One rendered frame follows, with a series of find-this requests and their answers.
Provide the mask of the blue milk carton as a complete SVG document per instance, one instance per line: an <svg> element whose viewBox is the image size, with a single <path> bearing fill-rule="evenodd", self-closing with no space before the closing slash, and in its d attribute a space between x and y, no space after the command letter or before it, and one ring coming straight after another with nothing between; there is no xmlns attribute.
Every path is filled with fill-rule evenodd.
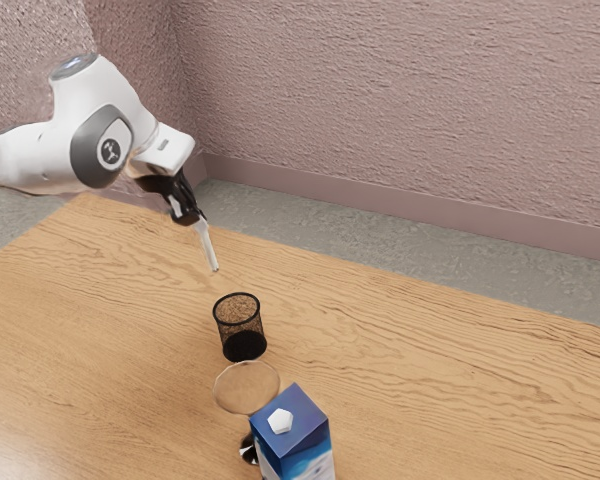
<svg viewBox="0 0 600 480"><path fill-rule="evenodd" d="M262 480L336 480L328 417L298 384L249 423Z"/></svg>

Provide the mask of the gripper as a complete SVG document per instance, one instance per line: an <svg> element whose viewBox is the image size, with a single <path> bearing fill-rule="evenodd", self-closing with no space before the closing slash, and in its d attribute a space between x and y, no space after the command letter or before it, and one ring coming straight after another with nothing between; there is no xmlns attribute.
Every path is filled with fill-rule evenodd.
<svg viewBox="0 0 600 480"><path fill-rule="evenodd" d="M191 184L182 171L176 172L173 176L141 176L135 179L135 183L144 192L168 198L170 216L174 223L189 226L190 223L197 223L201 219L207 220L197 204Z"/></svg>

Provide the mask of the black mesh pen holder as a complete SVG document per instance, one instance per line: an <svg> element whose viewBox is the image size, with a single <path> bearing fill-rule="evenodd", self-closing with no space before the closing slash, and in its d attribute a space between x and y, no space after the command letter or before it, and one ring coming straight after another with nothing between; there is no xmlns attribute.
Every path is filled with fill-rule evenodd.
<svg viewBox="0 0 600 480"><path fill-rule="evenodd" d="M267 349L259 299L247 292L233 292L216 301L212 315L216 322L222 353L232 362L256 360Z"/></svg>

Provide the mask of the clear wine glass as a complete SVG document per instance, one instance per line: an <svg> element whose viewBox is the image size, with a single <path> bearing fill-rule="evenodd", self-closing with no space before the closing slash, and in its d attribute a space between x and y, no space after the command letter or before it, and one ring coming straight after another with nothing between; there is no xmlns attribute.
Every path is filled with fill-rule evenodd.
<svg viewBox="0 0 600 480"><path fill-rule="evenodd" d="M224 411L249 420L280 391L280 376L261 360L245 360L226 367L215 379L212 396Z"/></svg>

